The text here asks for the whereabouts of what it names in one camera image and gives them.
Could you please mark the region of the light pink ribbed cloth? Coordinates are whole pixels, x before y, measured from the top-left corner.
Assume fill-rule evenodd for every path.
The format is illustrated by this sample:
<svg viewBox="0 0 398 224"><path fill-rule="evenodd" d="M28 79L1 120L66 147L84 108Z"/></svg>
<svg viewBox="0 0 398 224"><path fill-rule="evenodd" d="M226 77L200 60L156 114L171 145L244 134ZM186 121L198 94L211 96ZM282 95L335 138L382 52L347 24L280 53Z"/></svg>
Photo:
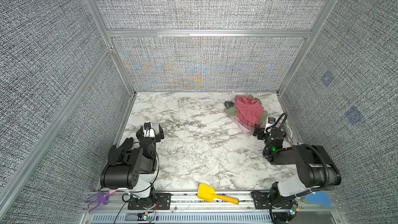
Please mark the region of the light pink ribbed cloth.
<svg viewBox="0 0 398 224"><path fill-rule="evenodd" d="M250 126L244 124L237 116L230 116L230 118L232 119L232 121L234 123L236 123L238 125L238 127L244 134L250 134L250 133L253 134L253 132L255 130L254 127L250 127Z"/></svg>

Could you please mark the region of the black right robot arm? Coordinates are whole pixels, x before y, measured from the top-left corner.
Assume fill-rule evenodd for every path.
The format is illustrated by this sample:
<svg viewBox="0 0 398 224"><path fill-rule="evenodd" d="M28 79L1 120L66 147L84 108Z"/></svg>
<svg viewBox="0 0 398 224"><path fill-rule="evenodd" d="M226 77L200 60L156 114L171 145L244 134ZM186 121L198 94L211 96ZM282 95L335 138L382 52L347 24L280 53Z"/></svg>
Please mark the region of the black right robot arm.
<svg viewBox="0 0 398 224"><path fill-rule="evenodd" d="M271 165L294 165L296 174L273 183L267 193L253 191L257 209L268 209L271 222L287 224L295 218L297 199L341 184L342 176L323 146L284 147L286 133L276 126L255 128L254 136L265 144L262 155Z"/></svg>

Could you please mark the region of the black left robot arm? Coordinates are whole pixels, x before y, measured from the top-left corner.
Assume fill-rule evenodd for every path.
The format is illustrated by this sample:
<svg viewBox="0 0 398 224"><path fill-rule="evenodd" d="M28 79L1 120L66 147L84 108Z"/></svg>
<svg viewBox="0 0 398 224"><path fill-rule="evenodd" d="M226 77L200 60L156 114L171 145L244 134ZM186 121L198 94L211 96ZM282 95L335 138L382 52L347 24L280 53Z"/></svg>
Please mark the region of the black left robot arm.
<svg viewBox="0 0 398 224"><path fill-rule="evenodd" d="M129 210L159 210L167 201L154 187L160 170L157 143L164 139L163 128L158 126L156 131L150 122L145 122L136 139L127 138L122 145L110 148L100 184L103 188L124 191L122 201Z"/></svg>

